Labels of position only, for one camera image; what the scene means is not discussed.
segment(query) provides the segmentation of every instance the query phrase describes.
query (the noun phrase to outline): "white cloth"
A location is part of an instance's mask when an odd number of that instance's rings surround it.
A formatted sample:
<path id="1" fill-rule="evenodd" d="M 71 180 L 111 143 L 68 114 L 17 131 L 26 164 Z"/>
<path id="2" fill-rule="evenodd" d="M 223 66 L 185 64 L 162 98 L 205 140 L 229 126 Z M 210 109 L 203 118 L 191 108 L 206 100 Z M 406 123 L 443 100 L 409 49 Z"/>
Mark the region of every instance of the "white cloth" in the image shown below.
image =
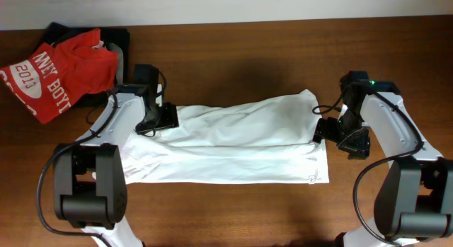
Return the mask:
<path id="1" fill-rule="evenodd" d="M 230 108 L 179 106 L 178 128 L 129 136 L 126 183 L 328 183 L 326 145 L 311 140 L 316 105 L 305 90 Z"/>

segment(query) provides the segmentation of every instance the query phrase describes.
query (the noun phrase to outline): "wooden table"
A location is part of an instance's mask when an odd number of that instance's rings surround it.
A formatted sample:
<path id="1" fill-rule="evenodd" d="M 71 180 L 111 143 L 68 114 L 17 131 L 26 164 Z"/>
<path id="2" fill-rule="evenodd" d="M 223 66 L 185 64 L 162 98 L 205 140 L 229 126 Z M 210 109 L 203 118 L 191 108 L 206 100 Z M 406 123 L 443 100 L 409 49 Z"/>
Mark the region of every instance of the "wooden table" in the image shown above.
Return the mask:
<path id="1" fill-rule="evenodd" d="M 453 16 L 362 18 L 214 25 L 129 27 L 130 70 L 151 63 L 168 79 L 166 99 L 176 105 L 230 106 L 309 89 L 321 104 L 340 94 L 350 69 L 394 81 L 406 108 L 430 143 L 453 158 Z M 41 30 L 0 33 L 0 63 L 27 55 Z M 0 85 L 0 243 L 2 246 L 94 246 L 91 239 L 57 236 L 38 221 L 35 191 L 55 145 L 88 129 L 89 108 L 40 125 Z M 369 163 L 384 156 L 374 135 L 366 161 L 349 161 L 327 143 L 329 184 L 128 185 L 127 219 L 148 246 L 283 246 L 296 240 L 332 240 L 359 226 L 352 185 Z M 360 188 L 372 216 L 387 166 Z M 53 212 L 52 177 L 44 184 L 48 221 L 70 229 Z M 438 239 L 420 246 L 451 246 Z"/>

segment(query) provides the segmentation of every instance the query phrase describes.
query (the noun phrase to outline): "robotic arm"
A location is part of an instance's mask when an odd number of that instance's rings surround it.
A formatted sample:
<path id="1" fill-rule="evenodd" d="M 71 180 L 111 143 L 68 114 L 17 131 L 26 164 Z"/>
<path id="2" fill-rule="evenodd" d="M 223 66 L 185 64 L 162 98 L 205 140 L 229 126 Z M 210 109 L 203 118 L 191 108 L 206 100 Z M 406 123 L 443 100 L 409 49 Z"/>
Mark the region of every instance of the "robotic arm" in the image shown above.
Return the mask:
<path id="1" fill-rule="evenodd" d="M 320 119 L 314 141 L 326 138 L 348 152 L 350 159 L 365 159 L 370 148 L 368 130 L 362 127 L 366 122 L 388 158 L 373 163 L 357 178 L 354 201 L 363 226 L 338 236 L 337 246 L 404 246 L 450 236 L 453 161 L 444 159 L 426 141 L 393 83 L 370 81 L 366 72 L 351 71 L 341 79 L 340 87 L 342 97 L 334 107 L 343 99 L 348 109 L 338 120 Z M 366 224 L 357 204 L 358 183 L 368 170 L 384 162 L 391 168 L 375 200 L 374 218 Z M 431 189 L 430 195 L 419 195 L 420 185 Z"/>
<path id="2" fill-rule="evenodd" d="M 159 70 L 151 65 L 138 64 L 134 70 L 134 80 L 138 84 L 116 86 L 105 110 L 90 130 L 71 144 L 70 149 L 67 145 L 57 147 L 55 214 L 86 232 L 63 232 L 65 235 L 92 236 L 99 246 L 144 246 L 125 218 L 127 188 L 120 149 L 131 130 L 146 134 L 178 126 L 176 107 L 170 103 L 162 106 L 156 103 L 156 98 L 164 96 L 163 91 L 157 91 L 159 74 Z M 78 180 L 78 175 L 89 171 L 96 172 L 95 182 Z"/>
<path id="3" fill-rule="evenodd" d="M 127 189 L 119 150 L 130 130 L 146 134 L 178 126 L 176 107 L 155 103 L 163 92 L 157 92 L 156 71 L 149 67 L 137 66 L 134 79 L 139 84 L 117 86 L 92 128 L 71 148 L 57 147 L 56 155 L 47 162 L 37 193 L 38 215 L 46 229 L 57 234 L 92 236 L 99 246 L 142 246 L 124 217 Z M 370 81 L 366 72 L 352 71 L 341 79 L 340 87 L 342 97 L 327 111 L 341 100 L 347 110 L 338 120 L 320 119 L 313 140 L 331 140 L 348 152 L 350 159 L 366 159 L 370 139 L 363 125 L 367 123 L 388 158 L 366 167 L 357 178 L 355 209 L 363 226 L 340 234 L 337 246 L 403 246 L 450 236 L 453 162 L 444 159 L 419 132 L 393 83 Z M 42 217 L 42 179 L 54 161 L 55 213 L 85 234 L 57 231 Z M 357 204 L 358 183 L 368 170 L 386 162 L 391 168 L 376 198 L 374 218 L 365 223 Z M 96 182 L 78 180 L 77 176 L 87 171 L 96 171 Z M 420 185 L 431 189 L 431 194 L 419 195 Z"/>

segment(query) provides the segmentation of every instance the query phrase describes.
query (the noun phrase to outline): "small logo on fabric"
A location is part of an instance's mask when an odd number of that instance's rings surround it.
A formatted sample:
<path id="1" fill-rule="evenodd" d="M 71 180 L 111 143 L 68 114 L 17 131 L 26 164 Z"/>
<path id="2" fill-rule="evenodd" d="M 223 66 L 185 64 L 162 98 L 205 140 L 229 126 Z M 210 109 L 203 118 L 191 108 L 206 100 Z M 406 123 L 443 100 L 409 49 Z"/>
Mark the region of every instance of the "small logo on fabric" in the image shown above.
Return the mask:
<path id="1" fill-rule="evenodd" d="M 31 98 L 41 97 L 40 76 L 28 60 L 11 65 L 9 68 L 14 81 L 24 94 Z"/>

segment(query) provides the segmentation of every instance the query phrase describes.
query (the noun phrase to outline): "red shirt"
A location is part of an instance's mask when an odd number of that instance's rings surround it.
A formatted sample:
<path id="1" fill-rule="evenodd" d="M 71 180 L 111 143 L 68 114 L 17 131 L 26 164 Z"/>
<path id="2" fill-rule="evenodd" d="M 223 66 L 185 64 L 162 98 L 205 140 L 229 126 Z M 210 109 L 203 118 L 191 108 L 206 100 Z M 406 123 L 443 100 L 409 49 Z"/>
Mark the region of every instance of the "red shirt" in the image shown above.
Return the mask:
<path id="1" fill-rule="evenodd" d="M 113 88 L 118 55 L 95 47 L 100 37 L 95 29 L 56 47 L 43 43 L 28 60 L 0 69 L 0 77 L 41 123 L 47 123 L 82 95 Z"/>

